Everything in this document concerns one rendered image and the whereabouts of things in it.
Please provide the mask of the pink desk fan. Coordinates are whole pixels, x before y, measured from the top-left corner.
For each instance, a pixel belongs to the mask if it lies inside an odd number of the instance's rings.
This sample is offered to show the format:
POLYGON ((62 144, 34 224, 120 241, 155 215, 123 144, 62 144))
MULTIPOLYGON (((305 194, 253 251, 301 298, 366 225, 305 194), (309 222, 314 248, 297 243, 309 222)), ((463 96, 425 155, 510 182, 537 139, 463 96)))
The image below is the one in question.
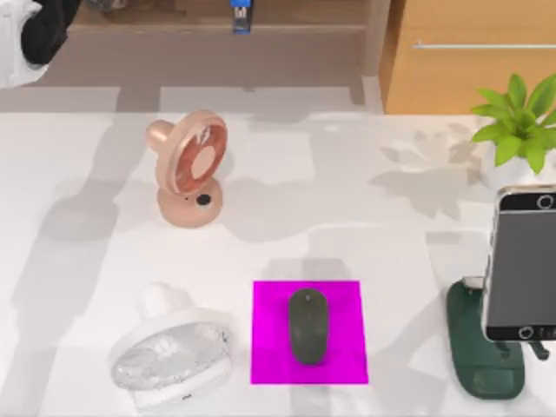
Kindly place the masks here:
POLYGON ((153 121, 145 137, 157 154, 157 203, 164 220, 180 228, 200 228, 215 220, 223 204, 215 172, 228 142, 223 119, 197 110, 176 123, 153 121))

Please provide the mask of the dark grey computer mouse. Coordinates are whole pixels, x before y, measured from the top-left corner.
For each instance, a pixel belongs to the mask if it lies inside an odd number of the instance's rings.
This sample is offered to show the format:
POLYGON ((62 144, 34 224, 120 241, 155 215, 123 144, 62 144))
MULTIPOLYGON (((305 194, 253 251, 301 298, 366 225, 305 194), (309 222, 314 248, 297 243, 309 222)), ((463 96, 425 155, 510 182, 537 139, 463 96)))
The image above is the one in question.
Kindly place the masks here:
POLYGON ((303 365, 320 363, 328 349, 329 307, 315 288, 301 288, 288 300, 288 338, 292 354, 303 365))

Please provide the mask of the magenta square mat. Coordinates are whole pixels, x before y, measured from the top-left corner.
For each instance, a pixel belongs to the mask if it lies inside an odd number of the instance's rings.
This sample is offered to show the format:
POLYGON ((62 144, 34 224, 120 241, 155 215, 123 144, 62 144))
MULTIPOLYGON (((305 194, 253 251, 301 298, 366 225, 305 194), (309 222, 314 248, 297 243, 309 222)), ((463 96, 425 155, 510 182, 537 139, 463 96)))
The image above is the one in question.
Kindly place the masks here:
POLYGON ((253 284, 250 381, 253 384, 368 384, 361 287, 358 281, 256 281, 253 284), (315 288, 329 306, 328 349, 321 363, 299 363, 288 337, 288 300, 315 288))

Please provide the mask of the wooden open shelf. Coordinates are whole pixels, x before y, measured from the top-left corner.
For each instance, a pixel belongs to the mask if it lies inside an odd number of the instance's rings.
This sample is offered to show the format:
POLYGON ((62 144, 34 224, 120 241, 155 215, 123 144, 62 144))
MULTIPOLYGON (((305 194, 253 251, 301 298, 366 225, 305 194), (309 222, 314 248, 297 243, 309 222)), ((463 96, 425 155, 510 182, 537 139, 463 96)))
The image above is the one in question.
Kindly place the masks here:
POLYGON ((252 0, 246 34, 230 0, 85 3, 44 87, 348 89, 378 72, 391 0, 252 0))

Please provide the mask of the white desk fan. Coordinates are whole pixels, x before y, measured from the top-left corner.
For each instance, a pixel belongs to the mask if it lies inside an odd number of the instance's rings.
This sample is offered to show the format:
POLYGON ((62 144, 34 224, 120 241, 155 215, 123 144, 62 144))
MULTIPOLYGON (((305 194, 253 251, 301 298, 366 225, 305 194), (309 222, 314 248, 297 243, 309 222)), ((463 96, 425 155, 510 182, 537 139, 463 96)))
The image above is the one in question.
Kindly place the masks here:
POLYGON ((231 318, 197 306, 189 294, 151 282, 137 304, 140 323, 110 349, 109 375, 140 415, 159 416, 207 394, 233 367, 231 318))

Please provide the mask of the white plant pot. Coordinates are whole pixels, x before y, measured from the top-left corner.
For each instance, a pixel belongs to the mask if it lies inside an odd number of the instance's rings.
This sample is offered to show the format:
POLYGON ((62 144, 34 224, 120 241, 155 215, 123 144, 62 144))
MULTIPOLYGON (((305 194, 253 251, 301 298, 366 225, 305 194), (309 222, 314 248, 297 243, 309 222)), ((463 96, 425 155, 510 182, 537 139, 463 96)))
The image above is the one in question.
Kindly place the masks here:
POLYGON ((556 183, 556 150, 545 159, 544 168, 535 174, 527 160, 514 157, 503 165, 494 165, 495 146, 489 142, 480 161, 480 179, 492 190, 505 186, 556 183))

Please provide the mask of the wooden cupboard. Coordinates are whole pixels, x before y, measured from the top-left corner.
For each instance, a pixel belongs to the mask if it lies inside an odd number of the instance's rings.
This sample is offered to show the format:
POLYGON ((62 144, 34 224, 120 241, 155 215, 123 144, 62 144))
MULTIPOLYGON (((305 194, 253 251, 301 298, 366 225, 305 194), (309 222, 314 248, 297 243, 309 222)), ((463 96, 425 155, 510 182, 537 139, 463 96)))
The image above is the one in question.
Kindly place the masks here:
POLYGON ((556 0, 390 0, 379 82, 390 115, 461 115, 480 88, 529 90, 556 73, 556 50, 416 50, 423 43, 556 43, 556 0))

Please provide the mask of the dark green phone stand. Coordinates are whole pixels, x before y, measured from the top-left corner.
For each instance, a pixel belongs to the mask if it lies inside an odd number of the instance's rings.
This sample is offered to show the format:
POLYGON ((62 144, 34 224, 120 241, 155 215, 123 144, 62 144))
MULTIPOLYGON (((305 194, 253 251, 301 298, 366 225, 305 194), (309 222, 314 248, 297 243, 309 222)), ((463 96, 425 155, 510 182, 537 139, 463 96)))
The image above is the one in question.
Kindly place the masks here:
POLYGON ((515 277, 466 276, 450 286, 447 327, 453 370, 464 390, 481 400, 514 400, 526 382, 523 346, 540 361, 554 340, 556 305, 515 277))

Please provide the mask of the smartphone with grey screen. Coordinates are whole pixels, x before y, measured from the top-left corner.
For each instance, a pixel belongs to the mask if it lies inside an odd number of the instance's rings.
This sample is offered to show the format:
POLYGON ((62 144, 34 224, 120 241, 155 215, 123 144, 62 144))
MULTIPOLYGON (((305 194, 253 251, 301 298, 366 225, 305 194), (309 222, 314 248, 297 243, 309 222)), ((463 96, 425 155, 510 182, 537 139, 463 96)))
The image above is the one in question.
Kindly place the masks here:
POLYGON ((498 191, 481 326, 490 341, 556 341, 556 184, 498 191))

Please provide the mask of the green potted plant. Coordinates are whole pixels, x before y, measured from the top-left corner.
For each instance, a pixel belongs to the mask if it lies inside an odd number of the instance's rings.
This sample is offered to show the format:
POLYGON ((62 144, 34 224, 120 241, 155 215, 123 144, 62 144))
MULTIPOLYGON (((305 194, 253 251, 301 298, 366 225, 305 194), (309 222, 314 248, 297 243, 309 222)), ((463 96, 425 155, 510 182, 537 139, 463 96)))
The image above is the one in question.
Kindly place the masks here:
POLYGON ((504 92, 488 88, 478 92, 486 101, 471 112, 491 122, 479 128, 471 141, 493 145, 496 168, 519 158, 535 175, 540 174, 548 154, 556 150, 556 73, 540 81, 532 92, 517 73, 510 75, 504 92))

